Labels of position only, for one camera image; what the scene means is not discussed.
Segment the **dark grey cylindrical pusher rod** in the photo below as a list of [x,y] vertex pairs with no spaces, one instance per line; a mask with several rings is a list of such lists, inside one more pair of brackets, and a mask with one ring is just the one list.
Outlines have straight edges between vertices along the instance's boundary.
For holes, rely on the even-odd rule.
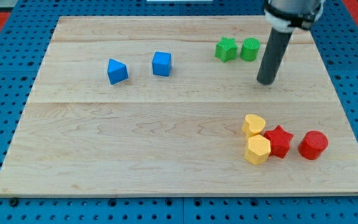
[[272,28],[257,74],[259,83],[271,85],[274,82],[291,37],[291,32],[279,32]]

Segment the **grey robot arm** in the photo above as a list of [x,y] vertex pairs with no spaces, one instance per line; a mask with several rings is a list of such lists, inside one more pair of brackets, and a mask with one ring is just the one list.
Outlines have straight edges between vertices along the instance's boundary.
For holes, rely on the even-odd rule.
[[265,0],[266,20],[272,25],[257,81],[271,85],[295,29],[310,30],[322,16],[324,0]]

